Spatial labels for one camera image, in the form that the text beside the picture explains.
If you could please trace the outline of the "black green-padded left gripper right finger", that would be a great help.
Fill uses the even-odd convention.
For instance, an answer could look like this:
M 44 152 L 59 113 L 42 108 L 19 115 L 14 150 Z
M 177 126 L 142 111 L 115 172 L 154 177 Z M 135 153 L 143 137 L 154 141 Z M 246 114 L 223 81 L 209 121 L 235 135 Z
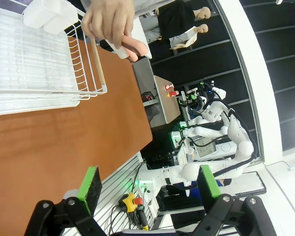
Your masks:
M 242 201 L 222 194 L 208 165 L 200 166 L 197 184 L 206 215 L 191 235 L 217 236 L 224 225 L 234 227 L 240 236 L 277 235 L 258 196 L 248 196 Z

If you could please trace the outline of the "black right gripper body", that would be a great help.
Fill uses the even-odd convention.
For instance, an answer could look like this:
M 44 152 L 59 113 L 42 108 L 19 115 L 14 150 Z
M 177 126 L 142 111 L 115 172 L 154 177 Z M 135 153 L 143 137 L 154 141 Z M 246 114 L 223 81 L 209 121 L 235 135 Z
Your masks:
M 200 112 L 204 106 L 204 100 L 198 92 L 188 93 L 187 96 L 187 106 L 196 112 Z

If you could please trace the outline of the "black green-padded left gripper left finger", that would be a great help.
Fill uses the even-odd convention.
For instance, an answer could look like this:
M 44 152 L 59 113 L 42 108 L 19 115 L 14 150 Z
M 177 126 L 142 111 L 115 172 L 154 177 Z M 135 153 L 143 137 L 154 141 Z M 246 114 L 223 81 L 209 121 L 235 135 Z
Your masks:
M 82 236 L 104 236 L 93 218 L 101 189 L 99 169 L 91 166 L 76 192 L 67 192 L 57 204 L 49 200 L 36 204 L 24 235 L 60 236 L 65 229 L 75 228 Z

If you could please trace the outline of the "person's right hand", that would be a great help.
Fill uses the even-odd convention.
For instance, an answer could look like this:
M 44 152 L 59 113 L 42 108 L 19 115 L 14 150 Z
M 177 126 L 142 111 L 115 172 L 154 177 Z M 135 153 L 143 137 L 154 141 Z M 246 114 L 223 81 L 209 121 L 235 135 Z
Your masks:
M 108 40 L 119 49 L 122 37 L 131 35 L 134 15 L 131 0 L 92 0 L 81 26 L 86 36 Z

